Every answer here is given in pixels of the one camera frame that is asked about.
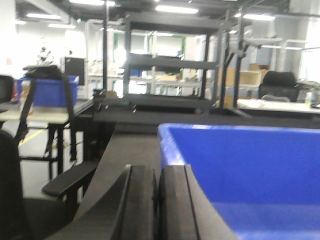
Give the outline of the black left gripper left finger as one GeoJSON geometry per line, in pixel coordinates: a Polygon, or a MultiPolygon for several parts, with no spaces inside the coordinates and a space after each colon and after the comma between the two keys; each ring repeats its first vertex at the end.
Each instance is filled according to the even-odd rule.
{"type": "Polygon", "coordinates": [[[97,203],[49,239],[155,240],[156,188],[152,167],[127,165],[97,203]]]}

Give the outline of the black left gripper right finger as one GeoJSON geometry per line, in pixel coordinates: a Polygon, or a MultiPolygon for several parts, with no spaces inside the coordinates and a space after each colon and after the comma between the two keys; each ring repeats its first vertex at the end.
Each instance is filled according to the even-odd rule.
{"type": "Polygon", "coordinates": [[[159,181],[161,240],[236,240],[189,164],[167,165],[159,181]]]}

